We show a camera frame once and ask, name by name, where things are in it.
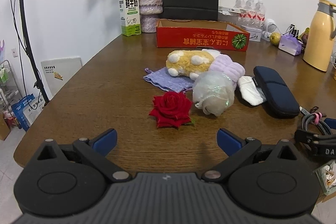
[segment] purple vase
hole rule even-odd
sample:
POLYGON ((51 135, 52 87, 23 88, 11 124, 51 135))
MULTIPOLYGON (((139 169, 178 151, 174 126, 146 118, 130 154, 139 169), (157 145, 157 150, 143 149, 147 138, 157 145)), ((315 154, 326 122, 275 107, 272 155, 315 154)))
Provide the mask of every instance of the purple vase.
POLYGON ((139 0, 141 32, 154 33, 163 12, 162 0, 139 0))

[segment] pink cable tie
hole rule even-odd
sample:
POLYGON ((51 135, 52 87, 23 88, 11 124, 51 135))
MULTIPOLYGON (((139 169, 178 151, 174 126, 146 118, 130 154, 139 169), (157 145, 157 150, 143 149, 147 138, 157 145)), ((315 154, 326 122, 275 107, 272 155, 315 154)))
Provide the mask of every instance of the pink cable tie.
POLYGON ((322 113, 321 112, 314 112, 313 115, 315 115, 315 120, 313 122, 314 125, 317 125, 322 118, 322 113))

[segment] red rose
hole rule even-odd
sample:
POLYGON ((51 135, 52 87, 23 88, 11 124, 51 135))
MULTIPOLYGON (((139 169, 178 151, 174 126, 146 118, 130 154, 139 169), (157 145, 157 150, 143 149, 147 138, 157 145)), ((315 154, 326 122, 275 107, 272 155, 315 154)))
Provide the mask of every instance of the red rose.
POLYGON ((189 110, 193 104, 184 93, 166 92, 154 96, 154 109, 149 115, 156 117, 157 127, 179 127, 191 122, 189 110))

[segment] purple towel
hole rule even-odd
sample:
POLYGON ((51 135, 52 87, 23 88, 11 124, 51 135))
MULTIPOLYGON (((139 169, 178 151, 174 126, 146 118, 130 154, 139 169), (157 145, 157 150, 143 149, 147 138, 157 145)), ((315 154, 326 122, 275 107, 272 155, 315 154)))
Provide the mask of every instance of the purple towel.
POLYGON ((228 76, 233 82, 233 88, 236 89, 238 79, 245 75, 244 67, 233 62, 228 55, 221 54, 210 65, 209 70, 220 71, 228 76))
POLYGON ((146 68, 145 72, 148 75, 143 77, 144 80, 164 91, 181 92, 193 87, 193 80, 187 76, 173 77, 168 73, 167 67, 155 72, 146 68))

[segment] red cardboard box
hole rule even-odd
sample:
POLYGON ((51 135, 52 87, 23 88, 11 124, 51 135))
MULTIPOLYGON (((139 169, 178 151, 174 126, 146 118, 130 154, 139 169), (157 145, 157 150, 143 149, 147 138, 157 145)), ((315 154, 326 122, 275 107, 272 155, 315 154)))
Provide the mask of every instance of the red cardboard box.
POLYGON ((250 33, 228 22, 160 19, 157 47, 247 50, 250 33))

